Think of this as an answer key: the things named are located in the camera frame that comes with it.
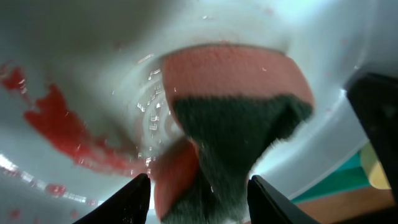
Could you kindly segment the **light blue plate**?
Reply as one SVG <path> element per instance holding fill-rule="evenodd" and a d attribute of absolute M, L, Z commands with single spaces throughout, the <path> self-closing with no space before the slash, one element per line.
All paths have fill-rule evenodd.
<path fill-rule="evenodd" d="M 315 112 L 252 174 L 293 199 L 367 142 L 346 85 L 397 75 L 397 2 L 2 1 L 1 222 L 73 223 L 182 137 L 161 56 L 201 44 L 281 51 Z"/>

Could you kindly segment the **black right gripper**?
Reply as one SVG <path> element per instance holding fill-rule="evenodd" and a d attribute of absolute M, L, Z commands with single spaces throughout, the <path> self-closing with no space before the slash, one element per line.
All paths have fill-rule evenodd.
<path fill-rule="evenodd" d="M 397 79 L 364 72 L 346 91 L 397 200 Z"/>

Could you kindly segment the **pink green sponge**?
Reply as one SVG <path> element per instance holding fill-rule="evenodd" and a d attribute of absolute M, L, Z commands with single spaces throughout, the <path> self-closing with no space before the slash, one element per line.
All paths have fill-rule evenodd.
<path fill-rule="evenodd" d="M 246 213 L 248 175 L 313 112 L 298 65 L 282 52 L 201 45 L 162 59 L 170 112 L 188 144 L 155 177 L 162 223 L 222 223 Z"/>

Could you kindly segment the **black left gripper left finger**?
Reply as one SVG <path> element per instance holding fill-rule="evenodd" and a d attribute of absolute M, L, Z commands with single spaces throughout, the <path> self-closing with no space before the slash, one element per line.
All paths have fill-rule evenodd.
<path fill-rule="evenodd" d="M 147 174 L 139 174 L 99 207 L 73 224 L 145 224 L 150 192 L 150 178 Z"/>

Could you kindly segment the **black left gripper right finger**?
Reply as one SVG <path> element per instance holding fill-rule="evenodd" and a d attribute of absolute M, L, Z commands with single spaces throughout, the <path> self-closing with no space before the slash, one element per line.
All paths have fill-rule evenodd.
<path fill-rule="evenodd" d="M 318 224 L 260 175 L 248 181 L 247 200 L 252 224 Z"/>

